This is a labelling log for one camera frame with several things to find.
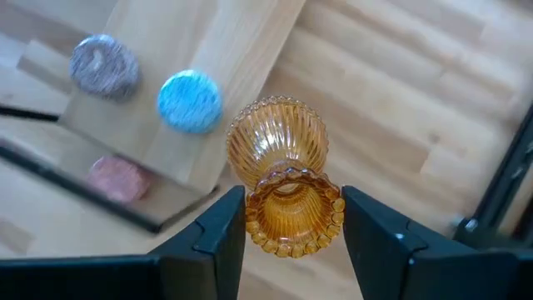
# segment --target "pink soap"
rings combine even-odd
[[[133,162],[112,156],[98,159],[87,180],[111,200],[130,203],[147,192],[151,174]]]

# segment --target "ribbed glass vase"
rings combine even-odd
[[[227,155],[247,194],[247,231],[280,258],[327,247],[341,231],[344,200],[322,172],[326,126],[291,97],[246,106],[227,133]]]

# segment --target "wooden floor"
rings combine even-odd
[[[0,103],[61,113],[72,91],[68,55],[102,30],[114,4],[0,0]],[[331,142],[326,171],[336,183],[448,234],[456,215],[475,209],[531,104],[532,13],[511,0],[307,0],[262,94],[292,95],[320,112]],[[26,142],[50,162],[71,140],[60,127],[0,121],[2,136],[20,143],[28,136],[20,132],[54,131],[49,141]],[[215,201],[147,237],[8,165],[0,174],[0,188],[11,191],[0,206],[18,204],[0,212],[0,257],[143,253]],[[224,172],[223,190],[236,182]],[[46,209],[32,204],[42,193],[62,213],[45,219],[30,211]],[[72,211],[87,216],[68,217]],[[87,229],[94,223],[101,229]],[[115,229],[102,233],[106,227]],[[76,233],[90,238],[75,241]],[[361,298],[342,237],[298,260],[263,254],[247,240],[240,295]]]

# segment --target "blue round object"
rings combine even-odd
[[[161,87],[157,109],[165,122],[186,133],[208,133],[222,120],[222,97],[206,74],[185,70]]]

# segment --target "gray round object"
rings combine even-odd
[[[74,48],[69,72],[84,92],[115,100],[127,99],[141,77],[133,53],[104,34],[88,37]]]

